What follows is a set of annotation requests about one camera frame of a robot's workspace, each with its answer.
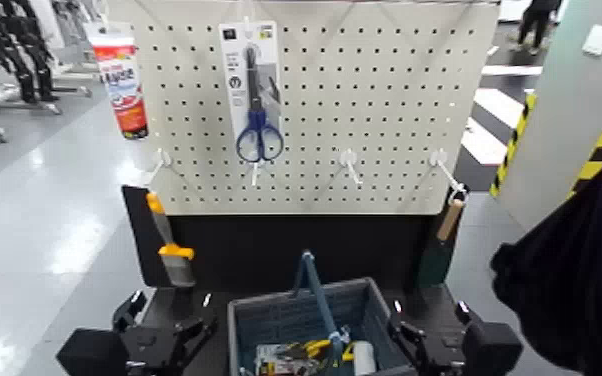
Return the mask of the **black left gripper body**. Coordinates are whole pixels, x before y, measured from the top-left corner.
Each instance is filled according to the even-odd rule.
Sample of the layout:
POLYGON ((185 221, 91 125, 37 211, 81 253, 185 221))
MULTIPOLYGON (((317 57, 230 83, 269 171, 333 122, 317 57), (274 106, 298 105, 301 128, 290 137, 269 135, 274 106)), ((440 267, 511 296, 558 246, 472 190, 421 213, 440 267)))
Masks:
POLYGON ((195 354, 188 343, 197 336, 197 322, 172 327, 130 326, 121 333, 128 351, 127 375, 181 375, 195 354))

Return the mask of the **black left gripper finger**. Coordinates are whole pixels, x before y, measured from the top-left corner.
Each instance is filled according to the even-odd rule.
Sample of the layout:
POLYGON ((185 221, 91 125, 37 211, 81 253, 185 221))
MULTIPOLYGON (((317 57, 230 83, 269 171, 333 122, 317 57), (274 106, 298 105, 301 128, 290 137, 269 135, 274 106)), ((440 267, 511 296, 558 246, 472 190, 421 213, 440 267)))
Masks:
POLYGON ((136 324, 137 315, 143 311, 147 298, 142 290, 133 292, 122 304, 115 309, 112 315, 112 330, 125 332, 128 327, 136 324))
POLYGON ((175 330, 185 348, 200 348, 215 333, 218 326, 212 293, 206 293, 195 315, 175 324, 175 330))

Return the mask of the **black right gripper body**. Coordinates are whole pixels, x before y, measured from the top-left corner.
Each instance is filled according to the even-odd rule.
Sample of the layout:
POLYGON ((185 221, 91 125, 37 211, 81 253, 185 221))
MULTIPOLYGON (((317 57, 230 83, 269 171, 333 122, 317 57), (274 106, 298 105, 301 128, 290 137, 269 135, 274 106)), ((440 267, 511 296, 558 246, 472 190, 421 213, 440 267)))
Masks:
POLYGON ((463 376, 466 357, 462 351, 465 332, 426 331, 417 345, 418 374, 422 376, 463 376))

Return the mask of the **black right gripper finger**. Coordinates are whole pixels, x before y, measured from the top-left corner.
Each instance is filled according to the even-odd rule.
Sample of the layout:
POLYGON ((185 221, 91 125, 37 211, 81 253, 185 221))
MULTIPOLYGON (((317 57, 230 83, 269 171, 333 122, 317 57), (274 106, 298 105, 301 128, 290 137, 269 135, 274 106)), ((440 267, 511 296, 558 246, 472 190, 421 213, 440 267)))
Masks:
POLYGON ((392 311, 388 321, 388 331, 392 340, 402 349, 418 348, 426 338, 424 330, 407 322, 403 318, 403 308, 399 300, 392 302, 392 311))
POLYGON ((485 336, 485 321, 465 301, 460 300, 456 303, 455 316, 464 325, 464 337, 485 336))

